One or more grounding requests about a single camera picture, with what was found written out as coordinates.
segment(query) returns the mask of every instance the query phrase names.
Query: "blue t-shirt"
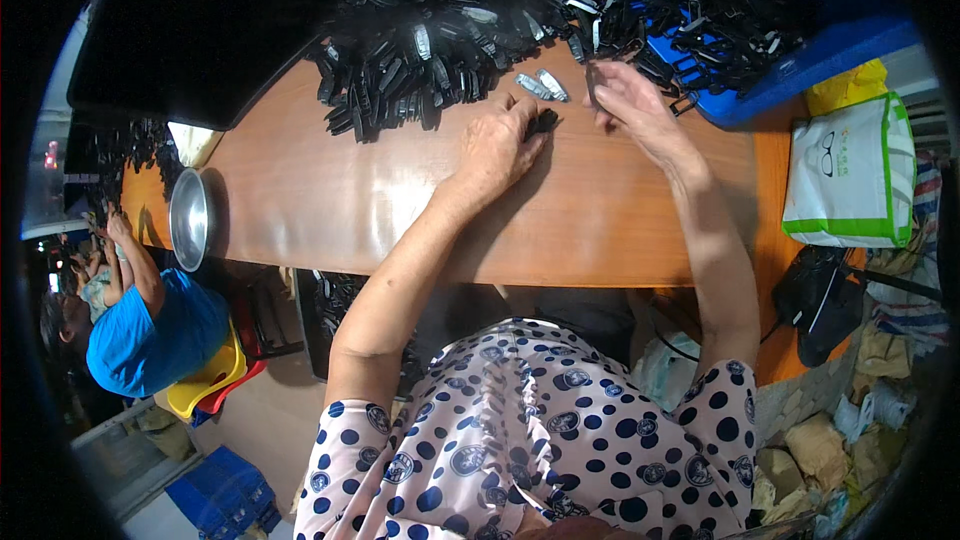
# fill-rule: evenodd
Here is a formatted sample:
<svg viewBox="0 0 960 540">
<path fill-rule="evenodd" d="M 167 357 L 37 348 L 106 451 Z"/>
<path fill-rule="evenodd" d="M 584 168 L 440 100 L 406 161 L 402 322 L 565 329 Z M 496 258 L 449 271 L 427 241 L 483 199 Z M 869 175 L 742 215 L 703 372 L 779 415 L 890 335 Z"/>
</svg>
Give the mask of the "blue t-shirt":
<svg viewBox="0 0 960 540">
<path fill-rule="evenodd" d="M 196 373 L 227 337 L 227 301 L 186 273 L 160 273 L 166 288 L 156 317 L 131 286 L 97 320 L 90 332 L 86 365 L 105 390 L 143 398 Z"/>
</svg>

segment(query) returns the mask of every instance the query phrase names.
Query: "blue basket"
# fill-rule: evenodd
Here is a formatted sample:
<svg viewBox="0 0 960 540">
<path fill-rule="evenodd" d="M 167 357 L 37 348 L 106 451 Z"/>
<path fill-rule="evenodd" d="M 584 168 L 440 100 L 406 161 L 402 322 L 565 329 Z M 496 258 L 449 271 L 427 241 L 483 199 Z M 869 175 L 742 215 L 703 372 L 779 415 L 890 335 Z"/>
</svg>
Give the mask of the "blue basket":
<svg viewBox="0 0 960 540">
<path fill-rule="evenodd" d="M 778 62 L 742 98 L 735 90 L 693 92 L 697 110 L 720 127 L 735 127 L 784 102 L 810 86 L 858 65 L 921 41 L 898 0 L 810 0 L 818 5 L 821 31 Z M 672 36 L 676 27 L 667 30 Z M 648 36 L 647 43 L 668 64 L 689 53 L 670 47 L 666 36 Z"/>
</svg>

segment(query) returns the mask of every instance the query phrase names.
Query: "yellow stool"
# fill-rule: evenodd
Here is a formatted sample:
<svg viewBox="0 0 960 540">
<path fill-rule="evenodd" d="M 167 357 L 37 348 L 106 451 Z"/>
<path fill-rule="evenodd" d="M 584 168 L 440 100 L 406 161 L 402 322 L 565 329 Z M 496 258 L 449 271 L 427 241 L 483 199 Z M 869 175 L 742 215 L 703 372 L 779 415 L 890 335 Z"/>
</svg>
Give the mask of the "yellow stool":
<svg viewBox="0 0 960 540">
<path fill-rule="evenodd" d="M 226 340 L 217 354 L 197 373 L 167 388 L 170 409 L 183 419 L 190 419 L 202 398 L 233 384 L 247 371 L 247 358 L 240 349 L 240 336 L 234 330 L 233 320 L 229 321 L 229 326 Z"/>
</svg>

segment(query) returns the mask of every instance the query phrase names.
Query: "wooden table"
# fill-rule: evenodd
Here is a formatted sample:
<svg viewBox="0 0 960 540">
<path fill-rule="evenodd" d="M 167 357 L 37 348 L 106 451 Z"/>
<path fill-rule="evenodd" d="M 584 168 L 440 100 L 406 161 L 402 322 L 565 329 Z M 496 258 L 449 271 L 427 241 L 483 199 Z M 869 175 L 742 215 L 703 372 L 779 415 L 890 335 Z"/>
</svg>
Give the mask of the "wooden table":
<svg viewBox="0 0 960 540">
<path fill-rule="evenodd" d="M 515 66 L 495 93 L 525 90 L 516 73 L 550 71 L 570 93 L 550 103 L 562 122 L 533 170 L 462 234 L 450 279 L 523 286 L 677 287 L 692 284 L 687 251 L 664 175 L 629 138 L 593 126 L 581 106 L 583 67 L 564 43 Z M 357 144 L 325 131 L 316 66 L 293 66 L 227 132 L 203 170 L 221 196 L 225 258 L 305 269 L 371 273 L 456 168 L 459 137 L 484 102 L 442 113 L 438 131 L 418 122 Z M 802 102 L 768 114 L 753 134 L 726 132 L 696 111 L 679 118 L 710 162 L 751 256 L 764 330 L 770 290 L 799 249 L 780 231 L 790 121 Z M 127 172 L 124 208 L 143 241 L 169 247 L 156 170 Z M 764 344 L 763 369 L 782 379 L 803 370 L 792 330 Z"/>
</svg>

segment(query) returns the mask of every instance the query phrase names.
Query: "hand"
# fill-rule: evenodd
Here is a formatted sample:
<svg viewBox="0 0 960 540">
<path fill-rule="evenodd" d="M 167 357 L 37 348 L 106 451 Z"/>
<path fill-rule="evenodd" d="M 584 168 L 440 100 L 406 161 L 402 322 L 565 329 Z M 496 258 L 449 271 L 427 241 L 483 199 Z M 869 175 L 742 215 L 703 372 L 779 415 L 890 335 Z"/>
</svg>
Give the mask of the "hand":
<svg viewBox="0 0 960 540">
<path fill-rule="evenodd" d="M 114 205 L 108 205 L 106 214 L 106 236 L 114 243 L 123 244 L 127 238 L 134 234 L 134 228 L 131 227 L 125 213 L 114 210 Z"/>
<path fill-rule="evenodd" d="M 526 174 L 544 148 L 548 134 L 524 142 L 530 120 L 540 113 L 528 96 L 515 100 L 509 93 L 487 101 L 492 108 L 474 118 L 462 135 L 460 166 L 453 182 L 483 208 Z"/>
<path fill-rule="evenodd" d="M 103 239 L 103 253 L 106 256 L 107 261 L 114 261 L 117 259 L 116 246 L 114 241 L 109 237 Z"/>
<path fill-rule="evenodd" d="M 653 82 L 626 63 L 596 61 L 593 65 L 600 78 L 594 94 L 608 113 L 596 114 L 596 126 L 625 126 L 633 141 L 665 171 L 700 158 Z M 589 95 L 583 97 L 583 105 L 593 106 Z"/>
</svg>

